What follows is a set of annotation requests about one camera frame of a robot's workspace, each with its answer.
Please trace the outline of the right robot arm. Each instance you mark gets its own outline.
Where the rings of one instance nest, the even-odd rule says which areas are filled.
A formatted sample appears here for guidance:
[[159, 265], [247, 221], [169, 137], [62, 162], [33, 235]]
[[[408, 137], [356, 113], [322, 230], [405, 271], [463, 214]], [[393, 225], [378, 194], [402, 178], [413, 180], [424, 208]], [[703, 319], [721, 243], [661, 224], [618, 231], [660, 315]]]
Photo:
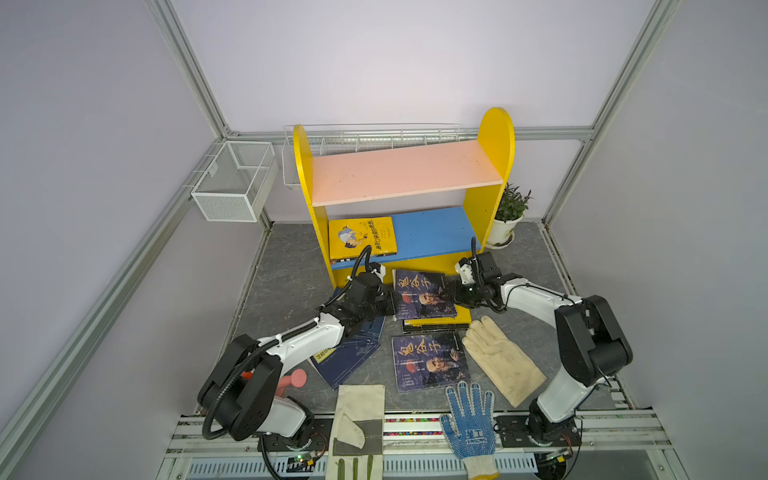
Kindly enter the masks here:
[[496, 313], [520, 310], [556, 331], [561, 367], [529, 407], [532, 435], [568, 426], [597, 384], [632, 362], [632, 349], [605, 298], [569, 296], [516, 274], [502, 274], [491, 253], [477, 251], [475, 240], [471, 256], [459, 261], [456, 272], [457, 305]]

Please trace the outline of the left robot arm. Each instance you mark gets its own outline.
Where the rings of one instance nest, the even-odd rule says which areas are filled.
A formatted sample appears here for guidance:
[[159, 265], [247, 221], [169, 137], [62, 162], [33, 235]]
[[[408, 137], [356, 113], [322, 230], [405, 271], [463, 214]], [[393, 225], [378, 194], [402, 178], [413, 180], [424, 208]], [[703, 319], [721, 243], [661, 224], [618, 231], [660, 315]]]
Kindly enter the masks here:
[[206, 440], [229, 436], [277, 435], [299, 446], [311, 436], [314, 415], [300, 402], [278, 395], [279, 381], [313, 355], [357, 336], [369, 323], [394, 314], [394, 291], [384, 283], [386, 268], [371, 260], [367, 246], [356, 258], [347, 283], [309, 321], [274, 336], [247, 334], [225, 348], [197, 395], [205, 411]]

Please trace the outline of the yellow bookshelf pink blue shelves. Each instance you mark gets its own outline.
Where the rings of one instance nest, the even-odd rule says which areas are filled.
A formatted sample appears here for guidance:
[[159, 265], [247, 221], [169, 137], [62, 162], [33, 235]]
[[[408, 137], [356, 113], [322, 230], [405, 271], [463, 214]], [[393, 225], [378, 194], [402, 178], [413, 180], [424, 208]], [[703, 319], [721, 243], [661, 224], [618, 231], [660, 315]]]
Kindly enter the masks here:
[[461, 259], [487, 246], [516, 149], [513, 121], [499, 107], [485, 113], [472, 141], [314, 157], [305, 128], [296, 125], [292, 144], [301, 189], [334, 287], [346, 283], [352, 264], [331, 262], [334, 236], [328, 207], [463, 191], [459, 207], [422, 211], [410, 207], [394, 214], [398, 251], [380, 260], [388, 271], [451, 275]]

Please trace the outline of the pink watering can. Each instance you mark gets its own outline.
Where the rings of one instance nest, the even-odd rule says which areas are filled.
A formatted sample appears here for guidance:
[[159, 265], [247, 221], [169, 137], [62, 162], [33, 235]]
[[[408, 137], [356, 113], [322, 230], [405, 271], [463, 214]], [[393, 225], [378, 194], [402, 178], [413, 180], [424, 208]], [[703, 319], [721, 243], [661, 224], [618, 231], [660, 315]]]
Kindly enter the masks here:
[[240, 377], [247, 382], [252, 382], [252, 377], [257, 375], [258, 395], [260, 397], [275, 396], [284, 397], [288, 388], [301, 388], [307, 382], [307, 374], [302, 369], [295, 369], [292, 373], [277, 379], [278, 370], [243, 372]]

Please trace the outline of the grey green canvas glove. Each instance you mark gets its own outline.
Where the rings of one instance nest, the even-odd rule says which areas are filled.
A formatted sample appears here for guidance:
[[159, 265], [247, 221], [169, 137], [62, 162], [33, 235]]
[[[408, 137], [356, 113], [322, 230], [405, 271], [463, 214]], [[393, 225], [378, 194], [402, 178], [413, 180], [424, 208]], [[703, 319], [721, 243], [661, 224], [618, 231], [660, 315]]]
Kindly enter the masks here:
[[331, 428], [326, 479], [384, 476], [384, 385], [341, 385]]

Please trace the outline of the yellow cartoon cover book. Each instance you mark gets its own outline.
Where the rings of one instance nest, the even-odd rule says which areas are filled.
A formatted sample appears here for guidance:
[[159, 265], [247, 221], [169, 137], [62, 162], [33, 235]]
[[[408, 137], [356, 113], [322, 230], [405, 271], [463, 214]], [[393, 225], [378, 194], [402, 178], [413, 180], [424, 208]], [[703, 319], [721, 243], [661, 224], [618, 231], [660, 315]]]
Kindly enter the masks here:
[[366, 246], [372, 256], [398, 251], [392, 217], [337, 219], [329, 221], [329, 254], [332, 261], [356, 258]]

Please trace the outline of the purple portrait book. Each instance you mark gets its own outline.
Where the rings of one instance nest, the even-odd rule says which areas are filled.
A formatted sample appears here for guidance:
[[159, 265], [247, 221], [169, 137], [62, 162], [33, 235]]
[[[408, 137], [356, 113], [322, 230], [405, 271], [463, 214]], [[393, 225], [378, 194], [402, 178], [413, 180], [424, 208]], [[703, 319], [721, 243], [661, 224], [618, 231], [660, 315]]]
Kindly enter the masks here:
[[418, 321], [457, 316], [446, 276], [436, 272], [394, 270], [394, 316], [402, 321]]
[[392, 350], [400, 393], [471, 379], [466, 353], [460, 335], [455, 331], [394, 336]]

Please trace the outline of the black wolf cover book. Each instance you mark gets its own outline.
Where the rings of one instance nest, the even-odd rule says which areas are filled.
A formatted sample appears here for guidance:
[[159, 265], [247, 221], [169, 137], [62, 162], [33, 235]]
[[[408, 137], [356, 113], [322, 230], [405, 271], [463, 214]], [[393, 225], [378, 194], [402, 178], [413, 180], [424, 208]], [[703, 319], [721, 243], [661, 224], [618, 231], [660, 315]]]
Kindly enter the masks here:
[[[368, 262], [369, 263], [381, 262], [383, 258], [386, 258], [386, 255], [372, 255], [368, 260]], [[331, 260], [330, 264], [331, 264], [331, 267], [334, 270], [336, 270], [336, 269], [351, 268], [354, 265], [355, 261], [356, 261], [356, 257], [343, 259], [343, 260]]]

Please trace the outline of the beige leather work glove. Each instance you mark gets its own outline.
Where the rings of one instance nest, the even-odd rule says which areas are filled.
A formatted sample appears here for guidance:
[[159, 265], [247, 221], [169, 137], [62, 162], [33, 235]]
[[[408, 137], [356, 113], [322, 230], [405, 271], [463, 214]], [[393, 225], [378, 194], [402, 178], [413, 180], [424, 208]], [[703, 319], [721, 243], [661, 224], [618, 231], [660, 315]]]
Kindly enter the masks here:
[[471, 322], [462, 343], [513, 408], [520, 407], [546, 380], [533, 360], [488, 316]]

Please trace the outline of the top blue thread-bound book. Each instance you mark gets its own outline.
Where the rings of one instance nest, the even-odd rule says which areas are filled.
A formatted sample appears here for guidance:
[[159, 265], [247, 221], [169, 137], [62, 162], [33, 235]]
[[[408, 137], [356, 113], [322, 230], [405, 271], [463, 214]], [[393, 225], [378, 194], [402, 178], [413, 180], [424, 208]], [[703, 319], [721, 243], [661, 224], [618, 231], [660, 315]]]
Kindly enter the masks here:
[[375, 316], [379, 310], [364, 294], [348, 291], [330, 304], [330, 313], [344, 327], [344, 341], [373, 341], [383, 327], [384, 317]]

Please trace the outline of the blue thread-bound book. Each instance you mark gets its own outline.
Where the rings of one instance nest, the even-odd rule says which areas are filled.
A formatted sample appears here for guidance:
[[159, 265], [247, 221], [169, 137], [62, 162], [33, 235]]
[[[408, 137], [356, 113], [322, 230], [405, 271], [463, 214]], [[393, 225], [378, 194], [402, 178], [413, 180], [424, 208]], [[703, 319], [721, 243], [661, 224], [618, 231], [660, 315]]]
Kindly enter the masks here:
[[330, 313], [344, 327], [344, 341], [373, 341], [383, 327], [384, 317], [375, 316], [379, 310], [364, 294], [348, 291], [330, 304]]
[[333, 390], [343, 384], [380, 347], [374, 337], [355, 336], [311, 356], [309, 362]]

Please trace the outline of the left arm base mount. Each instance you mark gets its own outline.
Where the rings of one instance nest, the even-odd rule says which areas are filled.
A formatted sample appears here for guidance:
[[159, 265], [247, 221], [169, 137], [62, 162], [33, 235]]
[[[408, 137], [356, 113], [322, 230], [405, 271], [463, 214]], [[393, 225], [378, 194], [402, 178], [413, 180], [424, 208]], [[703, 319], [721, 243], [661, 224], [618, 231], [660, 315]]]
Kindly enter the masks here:
[[331, 419], [315, 419], [303, 445], [276, 434], [258, 434], [258, 451], [270, 479], [312, 479], [325, 475]]

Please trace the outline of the blue dotted knit glove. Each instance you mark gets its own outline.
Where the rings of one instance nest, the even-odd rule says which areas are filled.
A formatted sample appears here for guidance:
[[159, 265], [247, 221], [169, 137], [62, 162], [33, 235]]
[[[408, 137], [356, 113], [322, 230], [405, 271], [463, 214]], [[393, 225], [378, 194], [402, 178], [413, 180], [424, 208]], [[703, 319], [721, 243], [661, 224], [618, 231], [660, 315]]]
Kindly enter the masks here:
[[495, 396], [478, 383], [460, 381], [445, 389], [450, 413], [440, 416], [443, 435], [471, 480], [498, 479], [494, 454]]

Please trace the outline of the lower blue thread-bound book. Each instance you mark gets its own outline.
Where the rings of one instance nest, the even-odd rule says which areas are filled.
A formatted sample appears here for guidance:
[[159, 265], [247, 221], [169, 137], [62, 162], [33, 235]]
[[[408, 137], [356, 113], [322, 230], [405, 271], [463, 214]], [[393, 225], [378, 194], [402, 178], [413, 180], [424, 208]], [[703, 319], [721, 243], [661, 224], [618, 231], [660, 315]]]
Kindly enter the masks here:
[[309, 362], [333, 390], [343, 384], [380, 347], [374, 337], [355, 336], [311, 356]]

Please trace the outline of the potted green plant white pot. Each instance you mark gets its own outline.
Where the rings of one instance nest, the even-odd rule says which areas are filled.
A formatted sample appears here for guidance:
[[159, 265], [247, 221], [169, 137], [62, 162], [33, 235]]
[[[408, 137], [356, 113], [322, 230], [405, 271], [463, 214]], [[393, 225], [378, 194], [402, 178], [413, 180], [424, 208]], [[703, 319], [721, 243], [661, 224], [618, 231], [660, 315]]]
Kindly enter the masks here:
[[512, 243], [514, 229], [524, 218], [531, 199], [531, 190], [523, 192], [519, 186], [506, 184], [486, 244], [488, 249], [503, 249]]

